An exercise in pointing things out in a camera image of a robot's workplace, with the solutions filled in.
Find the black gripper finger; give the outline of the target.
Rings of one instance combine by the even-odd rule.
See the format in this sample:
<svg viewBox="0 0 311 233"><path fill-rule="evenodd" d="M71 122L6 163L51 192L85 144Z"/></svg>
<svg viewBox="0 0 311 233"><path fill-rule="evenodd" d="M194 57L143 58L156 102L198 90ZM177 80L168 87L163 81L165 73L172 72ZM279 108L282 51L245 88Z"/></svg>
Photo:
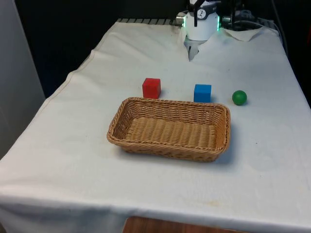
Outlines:
<svg viewBox="0 0 311 233"><path fill-rule="evenodd" d="M198 10L199 10L199 8L201 7L202 4L203 4L203 0L197 0L193 4L194 27L197 27L197 21L198 21L197 12L198 12Z"/></svg>

